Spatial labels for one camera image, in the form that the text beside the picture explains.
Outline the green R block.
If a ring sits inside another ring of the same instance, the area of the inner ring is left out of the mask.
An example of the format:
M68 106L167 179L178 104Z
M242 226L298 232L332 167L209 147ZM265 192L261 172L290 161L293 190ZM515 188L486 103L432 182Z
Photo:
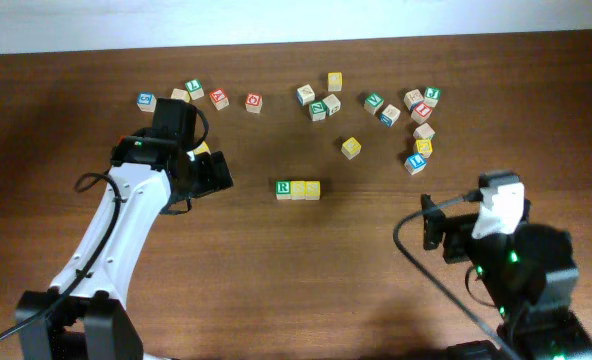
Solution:
M280 180L276 182L275 195L278 200L290 200L291 195L291 182Z

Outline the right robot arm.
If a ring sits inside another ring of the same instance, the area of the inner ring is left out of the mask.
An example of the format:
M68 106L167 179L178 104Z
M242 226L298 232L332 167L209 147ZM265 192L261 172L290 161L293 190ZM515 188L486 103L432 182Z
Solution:
M427 194L423 246L446 263L470 262L503 319L499 337L525 359L592 359L592 338L572 312L579 278L568 232L529 221L525 186L512 171L480 176L477 212L448 217Z

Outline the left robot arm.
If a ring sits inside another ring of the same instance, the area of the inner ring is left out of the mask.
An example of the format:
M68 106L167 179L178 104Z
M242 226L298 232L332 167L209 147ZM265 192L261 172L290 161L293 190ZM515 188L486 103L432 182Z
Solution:
M15 311L26 359L146 359L127 314L131 278L148 233L161 215L189 212L194 199L232 187L220 152L199 152L202 111L158 100L152 124L122 138L103 173L86 173L84 192L106 185L83 238L44 292L25 292Z

